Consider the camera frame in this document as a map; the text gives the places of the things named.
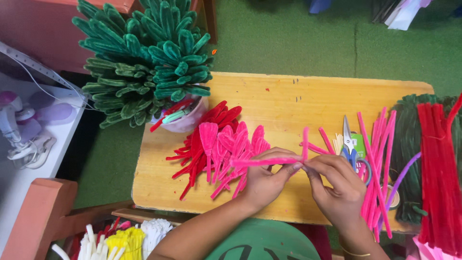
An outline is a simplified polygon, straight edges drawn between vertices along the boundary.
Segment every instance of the white pipe cleaner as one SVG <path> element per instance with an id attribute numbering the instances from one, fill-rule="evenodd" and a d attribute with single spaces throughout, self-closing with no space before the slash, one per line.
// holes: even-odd
<path id="1" fill-rule="evenodd" d="M 143 260 L 146 260 L 149 254 L 154 250 L 160 240 L 162 240 L 167 233 L 173 229 L 170 222 L 165 219 L 153 219 L 150 221 L 144 221 L 141 224 L 141 230 L 146 234 L 143 240 Z"/>

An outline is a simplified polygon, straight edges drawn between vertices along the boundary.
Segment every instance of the green shirt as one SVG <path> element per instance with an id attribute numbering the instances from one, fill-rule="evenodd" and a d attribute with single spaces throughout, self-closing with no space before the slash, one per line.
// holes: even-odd
<path id="1" fill-rule="evenodd" d="M 310 240 L 293 226 L 249 218 L 243 221 L 206 260 L 321 260 Z"/>

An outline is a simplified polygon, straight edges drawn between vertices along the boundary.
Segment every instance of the plastic container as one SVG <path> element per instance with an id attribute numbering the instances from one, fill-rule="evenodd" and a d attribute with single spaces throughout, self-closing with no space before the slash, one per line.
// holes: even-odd
<path id="1" fill-rule="evenodd" d="M 199 123 L 200 118 L 208 111 L 208 98 L 199 97 L 197 106 L 186 116 L 172 121 L 168 124 L 161 124 L 160 127 L 174 133 L 186 133 L 194 130 Z M 158 120 L 152 117 L 151 124 L 155 124 Z"/>

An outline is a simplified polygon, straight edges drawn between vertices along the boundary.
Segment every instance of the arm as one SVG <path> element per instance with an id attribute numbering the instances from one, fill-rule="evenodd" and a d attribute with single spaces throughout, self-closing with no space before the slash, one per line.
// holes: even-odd
<path id="1" fill-rule="evenodd" d="M 345 259 L 389 260 L 374 241 L 360 215 L 366 186 L 345 158 L 336 155 L 317 156 L 304 163 L 304 170 L 310 179 L 313 199 L 339 231 Z M 333 188 L 324 186 L 321 175 L 326 177 Z"/>
<path id="2" fill-rule="evenodd" d="M 272 148 L 254 159 L 275 157 L 301 159 L 301 156 L 280 148 Z M 249 167 L 247 186 L 240 196 L 169 232 L 151 252 L 148 260 L 205 258 L 239 223 L 273 202 L 292 173 L 302 166 L 301 163 L 284 165 L 276 174 L 271 173 L 271 166 L 268 165 Z"/>

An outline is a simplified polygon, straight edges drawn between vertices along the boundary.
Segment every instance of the hand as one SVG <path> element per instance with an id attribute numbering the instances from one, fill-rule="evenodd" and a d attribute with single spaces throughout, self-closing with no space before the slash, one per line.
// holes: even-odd
<path id="1" fill-rule="evenodd" d="M 290 157 L 297 160 L 302 159 L 301 156 L 296 155 L 294 152 L 278 147 L 264 151 L 253 157 L 253 159 L 267 160 L 276 157 Z M 272 165 L 249 167 L 247 170 L 247 185 L 240 197 L 242 197 L 247 205 L 252 207 L 255 212 L 258 212 L 279 196 L 287 180 L 302 167 L 303 164 L 300 162 L 285 164 L 276 174 L 271 172 Z"/>
<path id="2" fill-rule="evenodd" d="M 366 186 L 345 158 L 320 155 L 305 161 L 304 170 L 310 179 L 313 199 L 340 234 L 354 232 L 364 224 L 360 212 Z M 321 175 L 334 188 L 324 186 Z"/>

